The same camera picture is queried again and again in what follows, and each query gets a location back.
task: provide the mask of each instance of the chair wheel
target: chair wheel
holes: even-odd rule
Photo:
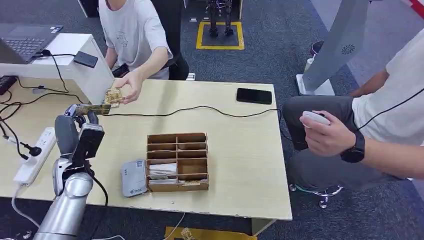
[[[225,35],[226,36],[234,35],[234,31],[231,28],[227,28],[225,29]]]
[[[322,209],[326,209],[327,203],[325,201],[319,201],[319,207],[322,208]]]
[[[288,185],[288,189],[290,189],[290,191],[294,192],[294,191],[296,191],[298,188],[297,188],[294,184],[290,184],[290,185]]]

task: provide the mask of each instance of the person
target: person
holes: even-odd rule
[[[100,22],[106,39],[106,63],[126,64],[127,73],[117,78],[115,87],[130,86],[122,103],[137,100],[145,79],[168,79],[173,58],[155,7],[150,0],[99,0]]]
[[[423,66],[424,29],[350,96],[289,99],[283,117],[300,152],[286,163],[288,181],[320,192],[424,179]],[[330,125],[303,111],[316,111]]]

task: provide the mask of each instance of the gray pants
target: gray pants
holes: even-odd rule
[[[398,181],[398,178],[362,163],[348,163],[339,155],[323,157],[312,153],[305,142],[305,129],[299,121],[303,111],[327,111],[342,121],[352,132],[357,129],[352,110],[353,98],[348,96],[296,96],[283,106],[283,117],[293,140],[300,151],[287,161],[287,178],[311,191],[322,191],[342,186],[351,190],[364,190],[378,184]]]

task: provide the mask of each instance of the cardboard compartment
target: cardboard compartment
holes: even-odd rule
[[[206,150],[193,150],[193,151],[178,150],[177,151],[177,157],[179,159],[199,159],[199,158],[206,158],[207,155],[208,155],[208,152]]]
[[[175,172],[151,174],[151,165],[176,163]],[[208,144],[205,133],[147,136],[146,183],[151,192],[208,190]]]
[[[176,159],[177,151],[148,151],[147,159]]]
[[[175,134],[155,134],[147,136],[148,144],[176,144],[177,135]]]
[[[176,143],[151,143],[147,144],[147,152],[153,151],[176,151]]]
[[[198,159],[178,159],[177,170],[178,175],[183,174],[202,174],[208,173],[208,164],[206,158],[198,158]]]
[[[177,136],[178,143],[206,143],[204,133],[186,133]]]
[[[178,150],[206,150],[206,143],[202,142],[188,142],[178,143]]]

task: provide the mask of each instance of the silver robot arm segment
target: silver robot arm segment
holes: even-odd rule
[[[85,172],[72,174],[63,193],[51,204],[34,240],[74,240],[83,220],[93,179]]]

